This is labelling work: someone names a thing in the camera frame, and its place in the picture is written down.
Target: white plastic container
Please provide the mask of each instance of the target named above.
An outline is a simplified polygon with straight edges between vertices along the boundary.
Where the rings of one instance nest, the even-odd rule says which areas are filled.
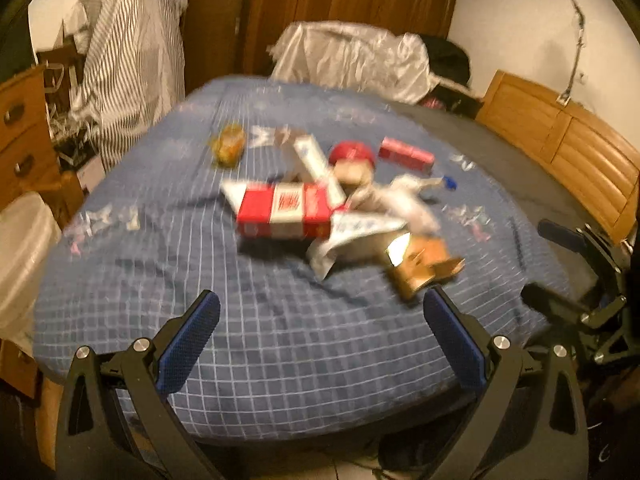
[[[47,254],[60,240],[51,209],[27,193],[0,212],[0,338],[33,355],[33,304]]]

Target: red lid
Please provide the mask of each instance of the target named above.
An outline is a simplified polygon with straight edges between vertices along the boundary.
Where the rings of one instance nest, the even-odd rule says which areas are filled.
[[[376,156],[364,142],[344,140],[338,142],[329,154],[329,164],[335,165],[339,160],[367,160],[372,168],[376,167]]]

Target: blue gripper pad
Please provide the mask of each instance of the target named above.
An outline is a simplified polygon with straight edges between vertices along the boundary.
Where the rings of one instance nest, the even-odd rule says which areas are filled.
[[[184,386],[220,320],[220,300],[213,292],[198,300],[200,303],[158,359],[156,390],[161,397],[179,392]]]
[[[437,288],[428,288],[422,302],[424,319],[465,390],[486,387],[484,355]]]

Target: floor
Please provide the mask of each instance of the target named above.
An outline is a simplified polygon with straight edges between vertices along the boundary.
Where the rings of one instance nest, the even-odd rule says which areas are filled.
[[[36,434],[42,461],[55,469],[55,441],[62,387],[44,379],[40,407],[36,410]],[[134,434],[141,449],[150,449],[145,437]],[[290,452],[243,449],[241,460],[250,480],[412,480],[415,476],[376,471],[376,445],[372,438],[322,439],[296,446]]]

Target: crumpled paper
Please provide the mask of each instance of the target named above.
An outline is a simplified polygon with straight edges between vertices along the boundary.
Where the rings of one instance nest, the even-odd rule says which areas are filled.
[[[324,280],[334,263],[359,262],[375,257],[406,227],[393,216],[335,211],[328,240],[314,240],[306,256],[319,280]]]
[[[418,178],[411,174],[397,176],[389,186],[371,184],[358,188],[349,197],[349,208],[356,211],[388,213],[407,222],[414,234],[433,235],[440,223],[418,194],[430,187],[445,187],[442,178]]]

